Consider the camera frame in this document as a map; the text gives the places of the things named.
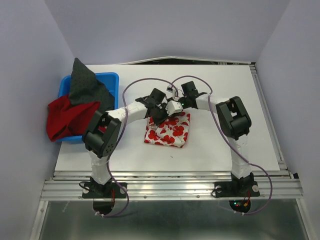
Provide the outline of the white red poppy skirt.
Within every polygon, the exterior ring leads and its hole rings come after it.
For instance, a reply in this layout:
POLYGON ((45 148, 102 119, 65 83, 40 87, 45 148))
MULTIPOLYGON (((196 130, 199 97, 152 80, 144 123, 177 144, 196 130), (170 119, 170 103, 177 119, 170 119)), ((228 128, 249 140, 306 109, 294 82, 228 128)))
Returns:
POLYGON ((156 125, 151 117, 147 119, 144 143, 166 147, 182 148, 188 139, 191 114, 181 112, 156 125))

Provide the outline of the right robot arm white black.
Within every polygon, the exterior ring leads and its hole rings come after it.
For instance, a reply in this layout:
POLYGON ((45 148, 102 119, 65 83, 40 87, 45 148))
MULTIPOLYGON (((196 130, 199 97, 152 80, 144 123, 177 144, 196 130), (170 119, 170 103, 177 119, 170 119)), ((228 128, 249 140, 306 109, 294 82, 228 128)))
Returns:
POLYGON ((198 92, 193 81, 181 87, 184 97, 179 102, 182 106, 210 111, 222 138, 230 147, 231 180, 215 182, 211 195, 215 198, 259 197, 258 183, 248 161, 248 134, 252 121, 241 98, 212 99, 210 94, 198 92))

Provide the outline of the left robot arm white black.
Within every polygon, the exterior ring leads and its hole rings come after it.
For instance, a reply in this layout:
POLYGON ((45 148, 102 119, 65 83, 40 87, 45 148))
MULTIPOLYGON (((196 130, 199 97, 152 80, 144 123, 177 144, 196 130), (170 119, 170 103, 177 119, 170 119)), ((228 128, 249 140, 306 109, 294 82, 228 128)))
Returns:
POLYGON ((126 125, 148 117, 161 121, 168 118, 166 104, 163 103, 166 94, 153 89, 150 95, 139 97, 131 104, 109 111, 97 110, 84 134, 82 141, 91 158, 90 182, 84 184, 84 189, 94 192, 100 197, 111 193, 112 177, 108 172, 108 162, 121 137, 126 125))

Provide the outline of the blue plastic bin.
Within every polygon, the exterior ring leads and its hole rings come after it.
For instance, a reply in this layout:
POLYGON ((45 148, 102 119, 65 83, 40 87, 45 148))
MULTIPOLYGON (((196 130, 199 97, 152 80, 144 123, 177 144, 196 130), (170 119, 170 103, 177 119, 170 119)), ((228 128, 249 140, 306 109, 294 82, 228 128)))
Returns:
MULTIPOLYGON (((114 108, 119 107, 119 75, 115 72, 100 72, 96 73, 95 77, 98 81, 103 83, 109 92, 114 96, 114 108)), ((61 82, 58 92, 58 98, 67 95, 70 92, 71 87, 71 75, 65 76, 61 82)), ((56 140, 56 142, 72 142, 72 143, 81 143, 82 136, 67 136, 56 140)))

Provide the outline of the dark grey dotted skirt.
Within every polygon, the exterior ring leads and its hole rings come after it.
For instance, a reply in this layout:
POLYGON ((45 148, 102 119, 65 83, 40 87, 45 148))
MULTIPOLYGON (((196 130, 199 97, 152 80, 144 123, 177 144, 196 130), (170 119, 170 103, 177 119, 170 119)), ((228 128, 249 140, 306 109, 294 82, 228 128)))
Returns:
POLYGON ((78 58, 72 66, 68 99, 73 106, 99 102, 100 111, 115 109, 115 97, 78 58))

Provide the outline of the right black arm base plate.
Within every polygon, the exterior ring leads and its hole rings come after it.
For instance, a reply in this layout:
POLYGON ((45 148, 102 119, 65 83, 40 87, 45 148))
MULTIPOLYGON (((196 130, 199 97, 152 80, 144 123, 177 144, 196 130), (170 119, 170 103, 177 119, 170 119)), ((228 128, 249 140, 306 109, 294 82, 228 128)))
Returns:
POLYGON ((242 184, 235 181, 219 181, 214 183, 211 196, 214 198, 259 197, 260 191, 254 191, 253 186, 257 186, 257 182, 242 184))

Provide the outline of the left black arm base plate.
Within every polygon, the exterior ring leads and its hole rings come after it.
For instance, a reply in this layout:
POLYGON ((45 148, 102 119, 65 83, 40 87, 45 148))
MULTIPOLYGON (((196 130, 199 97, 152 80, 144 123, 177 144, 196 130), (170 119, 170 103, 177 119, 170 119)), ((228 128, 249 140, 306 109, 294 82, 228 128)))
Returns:
POLYGON ((94 181, 81 181, 79 183, 82 189, 83 199, 125 199, 124 191, 111 180, 105 185, 98 184, 94 181))

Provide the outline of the aluminium frame rail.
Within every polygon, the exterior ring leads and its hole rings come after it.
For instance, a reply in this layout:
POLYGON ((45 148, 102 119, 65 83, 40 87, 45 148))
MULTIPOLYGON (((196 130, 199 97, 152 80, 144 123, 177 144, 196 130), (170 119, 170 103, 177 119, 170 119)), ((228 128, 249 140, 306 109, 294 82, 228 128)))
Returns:
MULTIPOLYGON (((315 239, 309 216, 303 200, 303 188, 300 180, 288 170, 283 160, 278 162, 279 170, 269 171, 267 177, 261 170, 254 170, 254 178, 260 189, 260 200, 267 199, 270 190, 272 199, 294 199, 301 225, 309 240, 315 239)), ((50 201, 83 201, 80 181, 89 180, 91 171, 86 163, 76 166, 74 163, 58 161, 53 176, 45 181, 32 227, 30 239, 38 240, 44 225, 50 201)), ((118 181, 128 184, 130 201, 191 201, 213 200, 211 192, 214 182, 228 181, 227 171, 115 171, 118 181)))

